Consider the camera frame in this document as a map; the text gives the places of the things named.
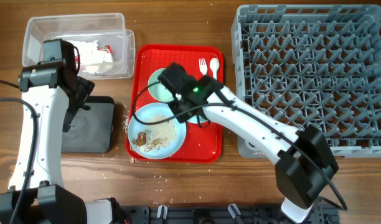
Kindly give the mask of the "white napkin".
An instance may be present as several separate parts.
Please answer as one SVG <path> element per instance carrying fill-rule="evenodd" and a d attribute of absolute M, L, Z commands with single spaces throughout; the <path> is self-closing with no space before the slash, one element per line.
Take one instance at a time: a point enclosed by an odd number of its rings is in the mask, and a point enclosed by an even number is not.
<path fill-rule="evenodd" d="M 113 49 L 109 45 L 98 46 L 97 41 L 84 42 L 70 40 L 78 50 L 75 52 L 76 64 L 82 73 L 105 73 L 113 68 Z"/>

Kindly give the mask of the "light blue bowl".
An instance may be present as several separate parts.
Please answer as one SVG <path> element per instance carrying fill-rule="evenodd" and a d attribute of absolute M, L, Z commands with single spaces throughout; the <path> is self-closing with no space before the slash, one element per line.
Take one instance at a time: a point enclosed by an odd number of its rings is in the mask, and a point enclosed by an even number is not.
<path fill-rule="evenodd" d="M 189 119 L 187 120 L 187 122 L 192 123 L 192 124 L 197 124 L 197 123 L 198 123 L 197 118 L 198 118 L 198 116 L 197 116 L 197 115 L 194 115 L 193 117 L 189 118 Z M 204 119 L 203 117 L 199 116 L 199 121 L 200 121 L 200 123 L 204 123 L 204 122 L 206 122 L 207 120 Z"/>

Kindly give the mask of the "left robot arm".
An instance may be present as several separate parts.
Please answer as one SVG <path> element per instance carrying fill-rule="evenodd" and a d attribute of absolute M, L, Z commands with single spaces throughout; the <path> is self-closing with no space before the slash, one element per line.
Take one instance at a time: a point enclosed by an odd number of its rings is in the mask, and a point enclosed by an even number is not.
<path fill-rule="evenodd" d="M 62 150 L 109 147 L 113 132 L 114 100 L 92 95 L 79 71 L 78 48 L 62 39 L 46 40 L 43 59 L 22 69 L 21 141 L 1 223 L 129 223 L 115 198 L 85 202 L 64 187 Z"/>

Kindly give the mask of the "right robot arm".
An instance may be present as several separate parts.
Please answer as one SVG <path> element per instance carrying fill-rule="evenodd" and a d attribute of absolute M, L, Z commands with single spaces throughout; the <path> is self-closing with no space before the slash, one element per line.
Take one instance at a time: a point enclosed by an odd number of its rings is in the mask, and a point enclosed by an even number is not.
<path fill-rule="evenodd" d="M 177 63 L 170 64 L 158 80 L 174 98 L 169 108 L 178 122 L 203 117 L 261 150 L 275 167 L 276 186 L 285 197 L 282 213 L 293 223 L 306 221 L 339 169 L 321 130 L 283 124 L 237 98 L 213 77 L 196 79 Z"/>

